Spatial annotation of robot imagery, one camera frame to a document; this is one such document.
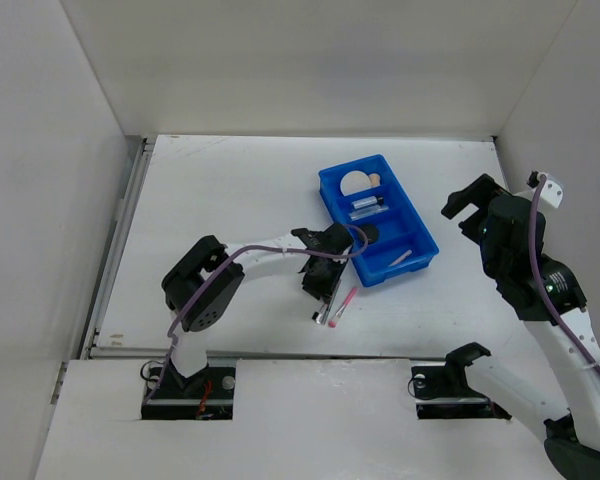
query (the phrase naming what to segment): white wall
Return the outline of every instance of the white wall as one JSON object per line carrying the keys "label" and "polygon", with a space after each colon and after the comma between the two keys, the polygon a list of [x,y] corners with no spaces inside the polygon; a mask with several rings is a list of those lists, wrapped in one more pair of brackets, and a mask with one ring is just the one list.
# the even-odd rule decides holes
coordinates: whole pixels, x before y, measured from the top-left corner
{"label": "white wall", "polygon": [[575,0],[63,0],[128,134],[485,136]]}
{"label": "white wall", "polygon": [[505,174],[555,174],[565,200],[547,253],[575,271],[600,340],[600,0],[579,0],[498,138]]}
{"label": "white wall", "polygon": [[126,146],[57,0],[0,0],[0,479],[31,476]]}

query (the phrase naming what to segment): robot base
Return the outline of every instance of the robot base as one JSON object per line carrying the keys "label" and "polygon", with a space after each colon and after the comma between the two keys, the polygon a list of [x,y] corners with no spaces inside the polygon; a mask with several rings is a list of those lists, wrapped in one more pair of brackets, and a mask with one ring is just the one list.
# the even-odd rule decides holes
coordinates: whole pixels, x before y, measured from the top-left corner
{"label": "robot base", "polygon": [[[148,369],[149,378],[154,379],[161,367]],[[231,420],[233,418],[233,393],[236,368],[227,365],[212,365],[193,377],[184,379],[169,365],[165,378],[153,398],[141,408],[142,420]],[[204,409],[200,404],[205,398]],[[143,395],[149,392],[150,383]]]}
{"label": "robot base", "polygon": [[444,362],[411,361],[411,381],[420,420],[458,420],[466,418],[496,418],[510,420],[511,415],[500,405],[470,388],[458,388],[449,383]]}

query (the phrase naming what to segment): pink marker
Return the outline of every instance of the pink marker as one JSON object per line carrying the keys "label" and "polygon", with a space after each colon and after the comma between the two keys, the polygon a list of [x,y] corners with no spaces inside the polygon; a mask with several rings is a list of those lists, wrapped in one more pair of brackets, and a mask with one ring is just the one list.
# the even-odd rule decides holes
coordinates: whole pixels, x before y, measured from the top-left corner
{"label": "pink marker", "polygon": [[338,320],[340,320],[340,317],[342,317],[342,314],[344,313],[344,309],[347,308],[347,305],[349,305],[353,297],[356,295],[357,291],[358,287],[353,287],[349,292],[349,295],[347,295],[347,298],[345,298],[344,302],[342,302],[342,305],[340,305],[340,308],[338,308],[338,310],[336,311],[336,314],[333,317],[331,317],[331,320],[329,320],[329,326],[331,328],[336,328]]}

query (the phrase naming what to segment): purple cable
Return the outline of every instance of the purple cable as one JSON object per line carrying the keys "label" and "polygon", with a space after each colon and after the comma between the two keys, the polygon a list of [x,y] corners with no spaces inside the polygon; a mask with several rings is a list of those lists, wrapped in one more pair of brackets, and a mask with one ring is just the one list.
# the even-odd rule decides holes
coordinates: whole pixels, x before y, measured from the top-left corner
{"label": "purple cable", "polygon": [[282,253],[282,254],[284,254],[284,253],[299,253],[299,254],[303,254],[303,255],[310,255],[313,257],[330,258],[332,260],[348,260],[350,258],[354,258],[354,257],[357,257],[358,255],[361,255],[369,246],[369,239],[367,238],[367,235],[364,233],[364,231],[362,231],[362,229],[356,227],[355,225],[344,225],[344,227],[352,228],[353,230],[355,230],[358,233],[358,235],[360,235],[360,238],[362,238],[364,241],[364,245],[362,245],[362,247],[359,250],[356,250],[353,253],[348,253],[346,255],[336,255],[333,253],[317,252],[315,250],[303,250],[301,248],[286,248],[286,249],[284,249],[284,248],[276,248],[276,247],[265,247],[264,245],[245,245],[244,247],[239,248],[234,253],[232,253],[224,262],[222,262],[218,266],[218,268],[216,268],[213,272],[211,272],[211,275],[209,275],[209,277],[204,281],[204,283],[202,285],[200,285],[200,288],[198,288],[194,292],[194,294],[191,295],[191,298],[187,301],[187,303],[185,303],[184,307],[182,307],[182,310],[180,310],[178,312],[178,315],[176,315],[176,318],[171,323],[169,330],[167,330],[167,337],[169,337],[171,339],[171,345],[169,346],[169,349],[167,350],[167,353],[164,356],[164,363],[162,365],[162,369],[160,370],[160,375],[158,376],[158,379],[156,380],[156,383],[153,385],[153,388],[151,389],[151,391],[147,394],[146,397],[144,397],[144,400],[142,401],[142,405],[146,405],[147,402],[149,400],[151,400],[151,398],[153,397],[155,392],[158,391],[158,388],[162,384],[162,381],[164,380],[164,375],[167,371],[167,365],[169,364],[171,355],[173,355],[173,351],[176,349],[176,346],[178,345],[178,336],[175,334],[176,328],[178,328],[178,325],[180,325],[180,323],[182,323],[182,320],[184,320],[184,318],[187,316],[189,311],[193,308],[193,306],[198,301],[198,299],[202,296],[202,294],[205,292],[205,290],[207,288],[209,288],[209,285],[211,285],[211,283],[213,283],[213,281],[216,278],[218,278],[218,275],[220,275],[229,265],[231,265],[231,262],[233,262],[236,258],[238,258],[243,253],[251,251],[251,250],[261,250],[264,252]]}
{"label": "purple cable", "polygon": [[542,302],[544,303],[547,310],[558,324],[558,326],[562,329],[569,340],[573,342],[573,344],[580,350],[582,356],[587,360],[589,365],[593,365],[593,369],[600,376],[600,365],[597,364],[593,355],[589,353],[587,347],[580,341],[578,336],[573,333],[573,331],[569,328],[569,326],[565,323],[565,321],[554,307],[551,299],[549,298],[549,294],[544,288],[544,282],[542,280],[542,275],[540,274],[540,266],[538,265],[538,255],[536,252],[536,221],[538,218],[538,206],[540,204],[540,194],[542,193],[542,189],[547,183],[546,175],[540,176],[540,183],[536,188],[535,193],[533,194],[533,200],[531,201],[531,213],[529,214],[529,261],[531,262],[531,272],[533,273],[533,280],[536,282],[536,287],[538,292],[540,293],[540,297],[542,298]]}

